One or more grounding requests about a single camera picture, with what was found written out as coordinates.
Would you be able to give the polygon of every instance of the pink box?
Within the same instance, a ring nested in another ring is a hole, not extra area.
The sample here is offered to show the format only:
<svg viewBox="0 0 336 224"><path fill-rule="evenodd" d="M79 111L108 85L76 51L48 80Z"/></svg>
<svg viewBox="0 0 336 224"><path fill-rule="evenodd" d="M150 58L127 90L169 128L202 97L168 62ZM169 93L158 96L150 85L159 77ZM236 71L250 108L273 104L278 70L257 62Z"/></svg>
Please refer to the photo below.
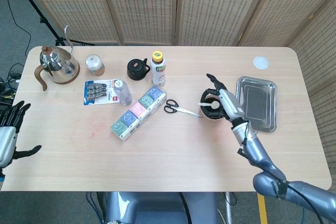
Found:
<svg viewBox="0 0 336 224"><path fill-rule="evenodd" d="M131 108L130 111L140 120L143 121L146 116L149 114L148 110L144 108L139 102L136 102Z"/></svg>

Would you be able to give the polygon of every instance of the kettle spout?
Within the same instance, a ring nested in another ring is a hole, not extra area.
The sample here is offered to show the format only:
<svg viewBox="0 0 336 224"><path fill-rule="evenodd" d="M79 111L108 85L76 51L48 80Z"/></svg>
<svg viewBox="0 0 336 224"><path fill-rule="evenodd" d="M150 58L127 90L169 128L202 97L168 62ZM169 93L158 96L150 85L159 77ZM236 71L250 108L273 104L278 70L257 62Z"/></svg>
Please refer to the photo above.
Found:
<svg viewBox="0 0 336 224"><path fill-rule="evenodd" d="M73 44L72 44L72 42L70 41L70 39L68 39L68 36L67 36L67 29L68 29L68 25L66 25L66 26L64 27L64 37L65 37L65 39L67 40L67 42L69 43L69 45L70 45L70 50L69 50L69 54L70 54L70 53L72 53L72 50L73 50Z"/></svg>

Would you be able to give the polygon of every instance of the yellow bottle cap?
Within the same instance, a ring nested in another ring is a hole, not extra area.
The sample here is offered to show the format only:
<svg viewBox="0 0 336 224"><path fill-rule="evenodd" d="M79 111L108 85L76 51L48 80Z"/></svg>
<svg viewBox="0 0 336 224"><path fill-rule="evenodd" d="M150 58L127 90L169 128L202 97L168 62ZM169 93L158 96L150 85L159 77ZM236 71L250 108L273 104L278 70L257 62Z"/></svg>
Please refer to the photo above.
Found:
<svg viewBox="0 0 336 224"><path fill-rule="evenodd" d="M162 59L163 59L163 55L160 51L155 51L153 53L153 61L160 62L160 61L162 61Z"/></svg>

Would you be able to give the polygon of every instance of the yellow stripe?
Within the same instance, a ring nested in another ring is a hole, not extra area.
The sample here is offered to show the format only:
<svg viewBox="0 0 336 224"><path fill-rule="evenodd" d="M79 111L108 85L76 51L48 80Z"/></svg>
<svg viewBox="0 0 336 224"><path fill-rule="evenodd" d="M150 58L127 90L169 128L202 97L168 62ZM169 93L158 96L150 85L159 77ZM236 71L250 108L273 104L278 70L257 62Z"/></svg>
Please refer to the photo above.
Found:
<svg viewBox="0 0 336 224"><path fill-rule="evenodd" d="M263 195L258 195L258 205L259 205L259 214L260 214L260 224L267 224L267 214L266 214L266 205L265 198Z"/></svg>

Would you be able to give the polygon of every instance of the scissor blade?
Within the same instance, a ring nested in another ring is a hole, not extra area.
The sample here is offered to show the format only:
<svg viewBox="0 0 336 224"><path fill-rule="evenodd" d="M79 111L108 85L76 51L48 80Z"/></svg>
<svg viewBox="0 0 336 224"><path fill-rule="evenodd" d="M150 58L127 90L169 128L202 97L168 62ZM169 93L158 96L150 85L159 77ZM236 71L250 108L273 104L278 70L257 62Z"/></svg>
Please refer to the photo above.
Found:
<svg viewBox="0 0 336 224"><path fill-rule="evenodd" d="M182 113L185 113L185 114L187 114L187 115L192 115L192 116L195 116L195 117L197 117L197 118L202 118L202 116L201 115L198 115L198 114L196 114L196 113L194 113L194 112L191 112L191 111L189 111L189 110L185 110L185 109L181 109L181 108L175 108L177 111L180 111L180 112L182 112Z"/></svg>

